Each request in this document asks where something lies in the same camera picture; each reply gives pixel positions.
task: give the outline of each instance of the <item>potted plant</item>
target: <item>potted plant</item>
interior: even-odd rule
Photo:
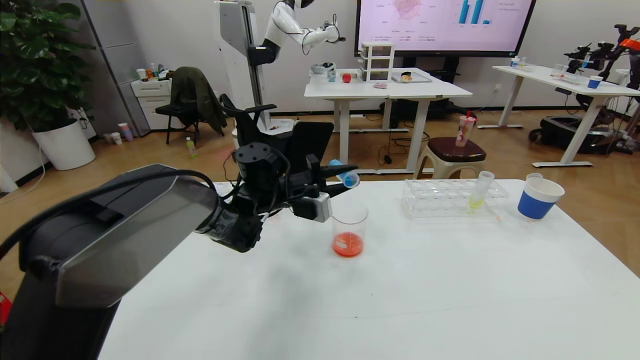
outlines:
[[[0,0],[0,115],[16,130],[30,130],[58,170],[85,165],[95,154],[69,109],[83,101],[87,63],[76,55],[91,45],[69,41],[63,22],[80,19],[73,4]]]

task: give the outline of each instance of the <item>bowl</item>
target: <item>bowl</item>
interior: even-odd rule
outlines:
[[[311,72],[316,75],[326,74],[328,70],[333,70],[335,65],[333,63],[322,63],[311,65]]]

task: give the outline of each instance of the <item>red liquid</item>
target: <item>red liquid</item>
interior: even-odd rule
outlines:
[[[333,251],[342,256],[356,256],[362,252],[362,238],[357,234],[340,233],[333,238]]]

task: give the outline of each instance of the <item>drawer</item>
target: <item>drawer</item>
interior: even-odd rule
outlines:
[[[149,96],[139,97],[138,102],[142,108],[159,108],[160,106],[169,105],[171,103],[170,96]]]
[[[136,97],[146,96],[171,96],[170,81],[135,81],[131,88]]]
[[[168,116],[157,114],[155,108],[142,108],[142,112],[145,113],[145,118],[151,130],[166,130],[166,123],[169,121]],[[171,119],[171,127],[182,129],[184,125],[177,117],[174,117]]]

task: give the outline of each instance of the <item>tv screen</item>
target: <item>tv screen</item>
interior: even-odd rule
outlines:
[[[391,41],[400,56],[513,56],[536,0],[358,0],[362,42]]]

